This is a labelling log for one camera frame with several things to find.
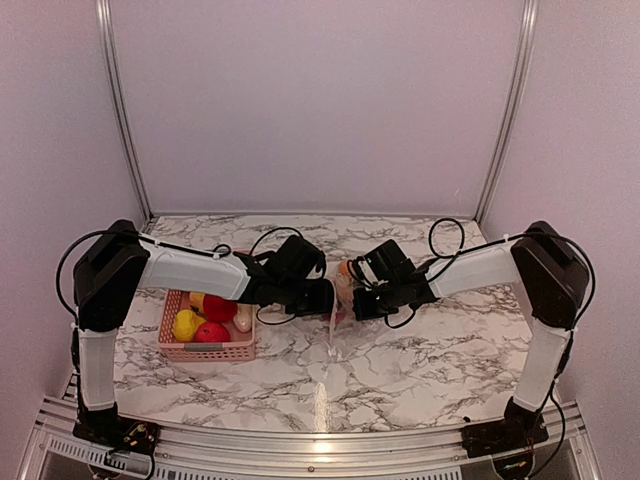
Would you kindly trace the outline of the orange fake tangerine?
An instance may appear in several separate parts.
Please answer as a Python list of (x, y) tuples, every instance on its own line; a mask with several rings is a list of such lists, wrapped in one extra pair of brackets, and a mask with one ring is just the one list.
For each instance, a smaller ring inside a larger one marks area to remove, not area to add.
[(350, 276), (350, 261), (345, 260), (341, 262), (338, 266), (339, 273), (343, 276)]

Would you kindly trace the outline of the pale green fake cabbage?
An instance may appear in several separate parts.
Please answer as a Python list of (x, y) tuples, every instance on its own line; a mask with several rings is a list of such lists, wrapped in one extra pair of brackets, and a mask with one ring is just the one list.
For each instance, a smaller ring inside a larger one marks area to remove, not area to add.
[(253, 328), (253, 307), (251, 305), (239, 304), (237, 313), (233, 318), (235, 328), (241, 333), (248, 333)]

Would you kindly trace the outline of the clear zip top bag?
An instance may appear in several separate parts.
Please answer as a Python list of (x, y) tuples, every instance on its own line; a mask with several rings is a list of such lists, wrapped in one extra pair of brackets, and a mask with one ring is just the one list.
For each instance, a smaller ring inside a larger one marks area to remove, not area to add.
[[(327, 350), (332, 363), (346, 360), (368, 342), (367, 325), (357, 321), (353, 311), (354, 291), (358, 284), (351, 275), (343, 276), (339, 273), (340, 263), (331, 269), (329, 275), (334, 293), (334, 306), (329, 316)], [(338, 311), (344, 311), (346, 318), (336, 324), (335, 314)]]

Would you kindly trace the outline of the red fake apple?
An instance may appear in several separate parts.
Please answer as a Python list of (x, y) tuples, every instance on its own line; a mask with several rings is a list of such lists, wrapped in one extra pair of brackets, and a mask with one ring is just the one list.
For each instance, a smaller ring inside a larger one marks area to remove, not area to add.
[(204, 315), (210, 322), (231, 322), (238, 312), (236, 302), (218, 296), (206, 294), (203, 298)]

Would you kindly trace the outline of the red fake tomato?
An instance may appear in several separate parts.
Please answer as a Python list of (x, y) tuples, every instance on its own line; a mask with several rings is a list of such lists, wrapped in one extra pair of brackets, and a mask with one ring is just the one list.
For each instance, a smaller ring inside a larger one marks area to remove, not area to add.
[(222, 324), (205, 322), (199, 326), (193, 341), (196, 343), (226, 343), (231, 341), (231, 334)]

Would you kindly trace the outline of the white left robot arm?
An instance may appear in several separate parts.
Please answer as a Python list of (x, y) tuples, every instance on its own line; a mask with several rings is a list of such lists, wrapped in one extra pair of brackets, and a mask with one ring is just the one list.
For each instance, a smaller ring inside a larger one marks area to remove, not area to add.
[(76, 437), (105, 446), (124, 442), (134, 422), (119, 415), (113, 386), (115, 341), (139, 289), (196, 292), (244, 305), (280, 305), (294, 318), (328, 315), (335, 289), (326, 256), (301, 234), (275, 251), (254, 256), (220, 244), (210, 250), (167, 243), (120, 219), (85, 234), (90, 241), (72, 270), (72, 362), (80, 376)]

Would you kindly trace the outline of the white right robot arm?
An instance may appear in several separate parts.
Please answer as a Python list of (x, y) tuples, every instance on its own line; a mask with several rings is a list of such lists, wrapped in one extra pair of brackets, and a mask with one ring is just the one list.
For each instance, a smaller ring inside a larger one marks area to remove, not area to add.
[(595, 294), (595, 271), (584, 250), (537, 221), (524, 232), (449, 254), (433, 252), (415, 265), (394, 240), (346, 263), (355, 283), (359, 321), (388, 321), (402, 308), (417, 311), (453, 295), (510, 285), (531, 331), (516, 390), (500, 420), (463, 428), (471, 458), (527, 448), (547, 439), (541, 412), (568, 362), (576, 326)]

